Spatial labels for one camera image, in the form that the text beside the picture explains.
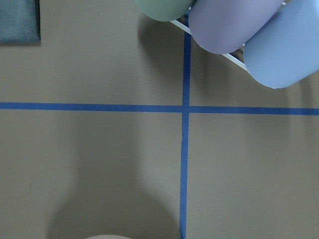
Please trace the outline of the green cup on rack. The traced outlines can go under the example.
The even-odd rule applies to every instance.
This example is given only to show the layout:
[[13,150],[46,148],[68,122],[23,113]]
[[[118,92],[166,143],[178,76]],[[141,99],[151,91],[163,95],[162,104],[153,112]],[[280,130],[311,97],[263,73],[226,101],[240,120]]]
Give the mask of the green cup on rack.
[[138,8],[148,17],[158,21],[172,21],[183,16],[193,0],[135,0]]

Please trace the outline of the pink bowl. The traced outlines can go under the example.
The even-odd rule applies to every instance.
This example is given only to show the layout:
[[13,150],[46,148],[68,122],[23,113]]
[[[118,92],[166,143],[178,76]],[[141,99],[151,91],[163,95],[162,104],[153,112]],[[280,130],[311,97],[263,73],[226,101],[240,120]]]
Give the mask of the pink bowl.
[[131,239],[131,238],[120,236],[120,235],[97,235],[97,236],[88,237],[86,239]]

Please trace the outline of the blue cup on rack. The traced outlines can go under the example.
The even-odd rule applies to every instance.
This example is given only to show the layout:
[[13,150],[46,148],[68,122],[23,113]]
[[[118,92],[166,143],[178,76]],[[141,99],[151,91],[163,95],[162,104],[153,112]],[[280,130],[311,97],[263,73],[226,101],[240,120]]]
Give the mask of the blue cup on rack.
[[244,46],[249,74],[272,89],[288,87],[319,69],[319,2],[291,0]]

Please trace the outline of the folded grey cloth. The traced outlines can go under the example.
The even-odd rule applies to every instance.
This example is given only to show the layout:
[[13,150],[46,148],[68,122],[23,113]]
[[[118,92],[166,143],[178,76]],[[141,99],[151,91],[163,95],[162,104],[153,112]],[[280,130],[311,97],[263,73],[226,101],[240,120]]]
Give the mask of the folded grey cloth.
[[40,41],[40,1],[2,0],[0,42],[24,44]]

